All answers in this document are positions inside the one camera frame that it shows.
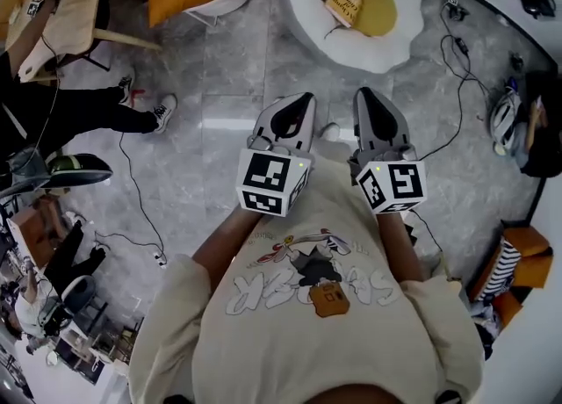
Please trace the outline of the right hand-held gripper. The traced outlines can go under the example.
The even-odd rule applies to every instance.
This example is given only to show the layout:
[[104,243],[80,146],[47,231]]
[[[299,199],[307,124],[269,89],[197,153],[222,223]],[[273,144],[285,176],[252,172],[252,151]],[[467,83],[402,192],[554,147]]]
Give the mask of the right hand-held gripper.
[[[410,144],[403,113],[369,87],[361,87],[356,92],[353,111],[359,147],[349,159],[351,185],[370,212],[403,213],[426,201],[425,164],[417,158],[415,147]],[[388,144],[376,148],[375,135]]]

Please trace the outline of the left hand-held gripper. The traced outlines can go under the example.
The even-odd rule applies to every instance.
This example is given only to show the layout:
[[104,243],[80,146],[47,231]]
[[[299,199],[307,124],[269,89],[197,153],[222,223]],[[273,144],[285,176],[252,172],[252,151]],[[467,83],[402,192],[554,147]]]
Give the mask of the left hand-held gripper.
[[303,92],[279,97],[260,113],[239,157],[235,188],[243,209],[279,217],[291,211],[314,164],[316,107],[314,94]]

